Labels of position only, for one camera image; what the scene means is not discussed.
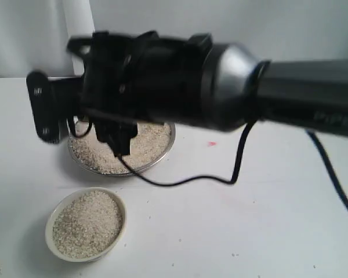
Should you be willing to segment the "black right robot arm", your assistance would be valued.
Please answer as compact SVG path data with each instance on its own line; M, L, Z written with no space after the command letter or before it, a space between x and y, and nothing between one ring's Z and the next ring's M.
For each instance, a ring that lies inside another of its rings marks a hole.
M85 65L81 111L117 156L136 122L233 131L253 120L348 137L348 60L258 60L208 34L189 39L96 32L67 50Z

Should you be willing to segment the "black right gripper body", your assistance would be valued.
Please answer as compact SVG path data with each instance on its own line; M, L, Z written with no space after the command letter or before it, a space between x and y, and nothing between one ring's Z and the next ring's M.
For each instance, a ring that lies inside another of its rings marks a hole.
M67 50L85 66L80 106L96 118L201 125L202 70L212 45L209 34L74 36Z

